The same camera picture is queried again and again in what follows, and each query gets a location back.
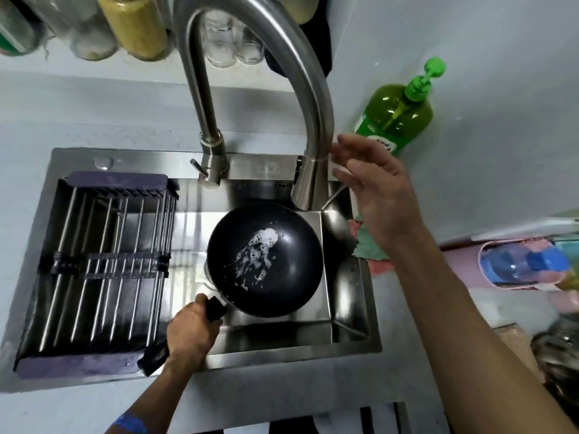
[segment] green cloth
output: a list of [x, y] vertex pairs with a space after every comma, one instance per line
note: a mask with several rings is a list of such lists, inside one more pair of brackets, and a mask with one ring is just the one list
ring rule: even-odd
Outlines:
[[352, 254], [362, 259], [389, 259], [388, 255], [380, 249], [378, 244], [372, 239], [372, 236], [370, 236], [370, 231], [362, 221], [362, 217], [358, 215], [356, 216], [356, 220], [362, 222], [362, 225], [358, 229], [358, 236], [356, 237], [356, 239], [358, 239], [358, 246], [356, 246]]

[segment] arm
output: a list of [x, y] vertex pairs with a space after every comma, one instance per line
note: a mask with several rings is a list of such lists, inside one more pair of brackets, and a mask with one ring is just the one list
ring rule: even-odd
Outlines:
[[445, 410], [459, 433], [576, 433], [553, 398], [492, 332], [422, 222], [408, 174], [380, 143], [340, 136], [334, 175], [356, 194], [390, 256]]
[[215, 343], [221, 322], [209, 323], [205, 314], [207, 297], [199, 294], [169, 323], [169, 358], [161, 375], [105, 434], [164, 434], [194, 372], [203, 367]]

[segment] human hand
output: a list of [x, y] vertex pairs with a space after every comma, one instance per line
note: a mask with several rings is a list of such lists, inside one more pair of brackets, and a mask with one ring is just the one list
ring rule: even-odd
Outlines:
[[406, 169], [379, 141], [339, 135], [331, 158], [350, 172], [334, 169], [334, 176], [354, 191], [364, 223], [384, 251], [425, 228]]
[[222, 321], [210, 323], [206, 315], [205, 294], [197, 294], [173, 317], [167, 327], [168, 362], [178, 359], [196, 369], [201, 367], [207, 353], [213, 347]]

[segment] dish soap bottle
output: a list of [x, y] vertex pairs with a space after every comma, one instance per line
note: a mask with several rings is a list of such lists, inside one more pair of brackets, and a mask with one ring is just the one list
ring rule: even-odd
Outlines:
[[423, 76], [416, 76], [407, 85], [388, 84], [376, 90], [354, 130], [357, 134], [380, 140], [397, 156], [432, 120], [432, 107], [427, 97], [430, 79], [441, 77], [445, 62], [432, 57], [424, 64]]

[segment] faucet spout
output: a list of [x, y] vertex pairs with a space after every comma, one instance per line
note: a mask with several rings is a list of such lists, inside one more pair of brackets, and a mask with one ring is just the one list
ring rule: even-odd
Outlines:
[[215, 121], [200, 33], [202, 13], [212, 9], [234, 15], [246, 24], [270, 50], [293, 86], [305, 120], [307, 142], [291, 198], [302, 210], [321, 209], [328, 200], [328, 153], [334, 136], [332, 99], [312, 46], [277, 0], [174, 2], [177, 44], [199, 118], [204, 158], [208, 157], [208, 165], [212, 164], [212, 157], [225, 158], [223, 138]]

